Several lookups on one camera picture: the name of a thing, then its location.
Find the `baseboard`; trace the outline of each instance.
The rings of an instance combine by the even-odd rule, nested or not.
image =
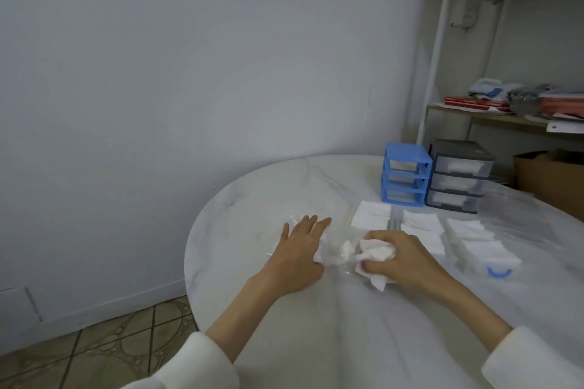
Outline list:
[[[20,332],[11,332],[0,338],[0,355],[40,343],[41,341],[70,334],[93,324],[139,311],[185,294],[185,281],[178,280],[128,297],[108,301],[65,317],[47,320],[33,328]]]

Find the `hand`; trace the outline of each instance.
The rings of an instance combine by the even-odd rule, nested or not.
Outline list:
[[[422,290],[436,300],[442,300],[452,286],[458,284],[417,237],[404,231],[371,231],[365,236],[365,239],[373,238],[395,246],[395,257],[385,262],[362,262],[366,272],[385,275],[401,286]]]
[[[331,218],[317,223],[317,216],[304,216],[290,235],[288,223],[284,224],[280,243],[274,254],[260,271],[275,287],[278,296],[303,290],[322,277],[324,267],[312,261],[317,252],[322,233]]]

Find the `blue drawer organizer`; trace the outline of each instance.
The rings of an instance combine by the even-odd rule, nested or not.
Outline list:
[[[423,146],[413,143],[388,143],[381,172],[381,201],[395,205],[424,206],[432,157]]]

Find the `person's left hand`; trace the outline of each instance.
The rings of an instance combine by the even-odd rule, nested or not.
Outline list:
[[[332,219],[328,217],[318,223],[317,219],[317,216],[304,216],[290,235],[290,227],[285,223],[280,243],[260,272],[274,284],[279,296],[303,290],[322,277],[324,267],[312,257]]]

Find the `white sweater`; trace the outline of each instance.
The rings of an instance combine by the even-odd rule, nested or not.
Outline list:
[[[565,360],[535,332],[511,332],[482,368],[496,389],[582,389],[584,371]],[[152,377],[124,389],[238,389],[239,378],[223,351],[199,332]]]

